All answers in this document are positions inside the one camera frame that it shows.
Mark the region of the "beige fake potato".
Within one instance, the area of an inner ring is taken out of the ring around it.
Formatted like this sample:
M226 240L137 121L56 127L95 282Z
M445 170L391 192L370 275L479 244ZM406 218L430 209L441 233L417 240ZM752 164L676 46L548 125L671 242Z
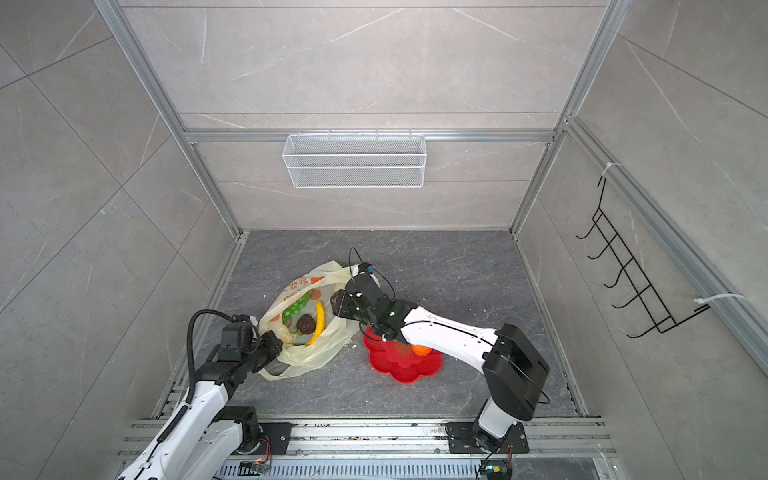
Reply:
M290 332L289 329L282 327L279 331L279 338L283 341L284 344L287 345L293 345L294 344L294 336Z

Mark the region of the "yellow fake banana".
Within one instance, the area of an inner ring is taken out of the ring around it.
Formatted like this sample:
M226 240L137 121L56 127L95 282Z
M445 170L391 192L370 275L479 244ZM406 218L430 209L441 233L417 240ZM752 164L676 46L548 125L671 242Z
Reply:
M315 313L316 313L315 330L313 332L311 339L306 343L306 346L313 345L317 341L318 337L323 333L326 327L325 308L321 301L317 301L315 303Z

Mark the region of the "dark brown fake fruit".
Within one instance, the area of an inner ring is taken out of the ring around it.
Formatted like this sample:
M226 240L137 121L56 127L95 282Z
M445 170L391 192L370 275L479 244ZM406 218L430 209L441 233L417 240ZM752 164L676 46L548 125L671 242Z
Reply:
M302 315L296 323L296 330L300 335L313 335L317 328L317 322L312 315Z

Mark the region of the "translucent yellowish plastic bag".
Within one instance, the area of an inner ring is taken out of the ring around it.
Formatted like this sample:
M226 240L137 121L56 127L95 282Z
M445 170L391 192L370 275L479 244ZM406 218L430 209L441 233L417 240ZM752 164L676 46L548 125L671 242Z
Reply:
M358 333L358 323L336 316L331 297L343 289L361 268L335 261L316 267L286 286L261 317L251 322L259 334L275 334L283 343L277 361L280 373L265 370L268 381L295 378L329 363Z

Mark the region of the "red flower-shaped plate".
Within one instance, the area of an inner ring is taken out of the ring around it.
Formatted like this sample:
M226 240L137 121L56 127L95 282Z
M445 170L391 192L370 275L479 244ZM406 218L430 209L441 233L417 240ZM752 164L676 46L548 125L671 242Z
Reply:
M412 345L384 341L370 328L364 330L363 343L368 350L371 367L400 384L413 384L422 377L432 377L443 366L443 354L437 350L432 349L428 356L418 356L413 353Z

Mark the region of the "orange fake fruit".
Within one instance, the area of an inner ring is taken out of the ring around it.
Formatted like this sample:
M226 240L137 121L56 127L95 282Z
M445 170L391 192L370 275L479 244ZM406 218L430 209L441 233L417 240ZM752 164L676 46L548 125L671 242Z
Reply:
M412 345L411 349L418 356L428 356L432 352L431 348L420 345Z

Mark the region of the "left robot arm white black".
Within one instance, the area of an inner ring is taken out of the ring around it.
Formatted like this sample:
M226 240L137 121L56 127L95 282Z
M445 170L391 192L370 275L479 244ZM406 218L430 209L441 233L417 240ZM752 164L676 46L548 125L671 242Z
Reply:
M192 370L190 385L172 417L120 479L212 479L233 454L271 453L253 407L230 406L251 373L276 360L283 342L260 334L249 320L230 323L220 344Z

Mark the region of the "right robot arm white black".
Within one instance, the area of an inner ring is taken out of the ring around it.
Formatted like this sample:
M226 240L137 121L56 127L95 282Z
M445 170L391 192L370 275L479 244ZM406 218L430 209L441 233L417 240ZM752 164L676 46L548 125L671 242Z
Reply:
M355 275L331 296L337 317L354 320L384 342L428 347L483 374L490 398L474 420L472 444L497 452L510 433L533 418L550 367L525 334L512 324L498 329L470 326L441 317L411 301L392 299L374 277Z

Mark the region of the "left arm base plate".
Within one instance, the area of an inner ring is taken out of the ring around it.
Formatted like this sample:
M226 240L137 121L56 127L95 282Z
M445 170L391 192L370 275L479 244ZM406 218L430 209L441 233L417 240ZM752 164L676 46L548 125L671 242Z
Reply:
M293 425L288 422L260 423L258 427L243 428L243 442L236 452L240 455L266 457L285 455L291 438Z

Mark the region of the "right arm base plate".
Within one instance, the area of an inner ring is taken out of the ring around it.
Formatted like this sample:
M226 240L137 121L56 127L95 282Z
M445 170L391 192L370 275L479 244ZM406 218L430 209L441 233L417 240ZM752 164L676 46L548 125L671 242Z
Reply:
M526 454L530 452L528 439L521 423L513 424L503 439L497 439L481 430L476 422L448 422L445 424L451 454Z

